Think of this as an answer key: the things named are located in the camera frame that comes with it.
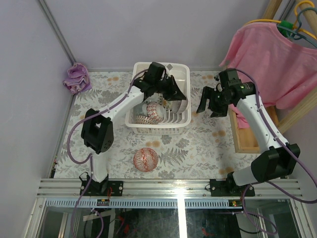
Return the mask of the yellow flower ceramic bowl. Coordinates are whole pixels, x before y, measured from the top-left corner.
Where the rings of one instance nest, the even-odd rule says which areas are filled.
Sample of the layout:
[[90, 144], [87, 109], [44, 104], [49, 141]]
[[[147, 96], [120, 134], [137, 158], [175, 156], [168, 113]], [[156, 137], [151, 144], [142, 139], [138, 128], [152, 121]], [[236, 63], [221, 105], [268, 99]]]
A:
[[168, 109], [168, 110], [172, 109], [172, 102], [171, 101], [167, 101], [166, 99], [163, 99], [162, 105], [165, 109]]

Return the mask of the purple glass bowl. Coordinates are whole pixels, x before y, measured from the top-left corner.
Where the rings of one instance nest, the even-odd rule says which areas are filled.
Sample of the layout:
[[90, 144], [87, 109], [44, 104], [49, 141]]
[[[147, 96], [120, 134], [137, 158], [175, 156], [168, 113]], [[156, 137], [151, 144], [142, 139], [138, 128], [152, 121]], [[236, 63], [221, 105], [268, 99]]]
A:
[[181, 114], [186, 110], [187, 105], [187, 100], [172, 101], [171, 112], [174, 114]]

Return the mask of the red patterned ceramic bowl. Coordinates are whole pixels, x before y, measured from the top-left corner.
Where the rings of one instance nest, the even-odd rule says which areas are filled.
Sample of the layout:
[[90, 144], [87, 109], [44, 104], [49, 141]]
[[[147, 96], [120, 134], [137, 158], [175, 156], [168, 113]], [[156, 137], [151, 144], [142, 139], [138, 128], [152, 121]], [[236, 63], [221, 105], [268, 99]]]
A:
[[148, 117], [157, 123], [160, 123], [164, 119], [165, 108], [158, 103], [149, 103], [147, 105]]

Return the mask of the tan patterned ceramic bowl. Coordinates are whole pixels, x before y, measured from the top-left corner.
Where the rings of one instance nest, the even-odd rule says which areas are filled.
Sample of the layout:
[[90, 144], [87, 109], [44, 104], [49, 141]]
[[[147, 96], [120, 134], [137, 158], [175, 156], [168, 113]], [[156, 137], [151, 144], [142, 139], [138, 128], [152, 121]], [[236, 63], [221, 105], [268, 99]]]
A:
[[157, 123], [154, 119], [150, 117], [146, 117], [146, 116], [141, 116], [141, 115], [135, 116], [134, 120], [136, 124], [147, 124], [147, 125], [154, 124], [155, 125]]

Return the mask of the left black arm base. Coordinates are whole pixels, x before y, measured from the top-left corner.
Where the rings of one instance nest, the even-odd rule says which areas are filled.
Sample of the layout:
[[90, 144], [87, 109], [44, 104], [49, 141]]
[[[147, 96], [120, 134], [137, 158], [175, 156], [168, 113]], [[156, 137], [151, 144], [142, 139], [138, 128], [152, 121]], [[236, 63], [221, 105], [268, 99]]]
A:
[[80, 194], [84, 196], [107, 196], [119, 197], [123, 194], [123, 181], [109, 180], [108, 176], [102, 182], [96, 182], [93, 179], [86, 189], [86, 185], [90, 180], [90, 175], [87, 172], [79, 176], [81, 181]]

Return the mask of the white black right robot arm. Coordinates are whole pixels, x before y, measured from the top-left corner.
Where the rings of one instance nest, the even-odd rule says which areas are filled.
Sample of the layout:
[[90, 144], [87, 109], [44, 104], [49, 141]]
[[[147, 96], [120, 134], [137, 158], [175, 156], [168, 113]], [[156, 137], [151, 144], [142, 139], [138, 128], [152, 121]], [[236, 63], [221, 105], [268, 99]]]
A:
[[215, 77], [221, 89], [205, 86], [196, 112], [211, 110], [211, 117], [225, 117], [230, 105], [247, 120], [257, 140], [260, 155], [247, 168], [232, 172], [226, 179], [226, 191], [238, 195], [245, 185], [263, 183], [293, 173], [300, 155], [297, 144], [290, 144], [268, 115], [256, 83], [243, 83], [238, 70], [230, 68]]

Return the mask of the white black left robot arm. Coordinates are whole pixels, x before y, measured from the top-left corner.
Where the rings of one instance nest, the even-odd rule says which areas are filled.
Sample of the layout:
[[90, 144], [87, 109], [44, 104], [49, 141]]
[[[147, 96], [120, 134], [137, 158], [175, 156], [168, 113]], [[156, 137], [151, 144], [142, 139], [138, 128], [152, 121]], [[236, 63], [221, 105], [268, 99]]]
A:
[[[109, 91], [102, 96], [108, 104], [86, 111], [81, 137], [92, 169], [91, 190], [96, 195], [108, 191], [110, 179], [222, 179], [227, 175], [232, 151], [229, 117], [211, 118], [209, 112], [196, 113], [204, 86], [198, 74], [190, 82], [189, 68], [175, 64], [171, 73], [162, 70], [159, 79], [147, 82], [151, 63], [139, 63], [135, 80], [116, 99]], [[150, 90], [186, 96], [184, 112], [162, 111], [158, 124], [137, 124], [135, 110], [153, 98]]]

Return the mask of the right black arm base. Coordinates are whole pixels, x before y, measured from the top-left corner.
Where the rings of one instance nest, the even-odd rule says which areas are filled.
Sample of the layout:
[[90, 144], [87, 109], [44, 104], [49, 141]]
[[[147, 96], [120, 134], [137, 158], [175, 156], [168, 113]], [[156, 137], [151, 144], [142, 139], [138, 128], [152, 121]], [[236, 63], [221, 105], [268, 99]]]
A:
[[236, 185], [233, 179], [233, 172], [231, 172], [225, 180], [210, 179], [205, 186], [205, 190], [209, 191], [212, 197], [241, 197], [246, 187], [247, 185]]

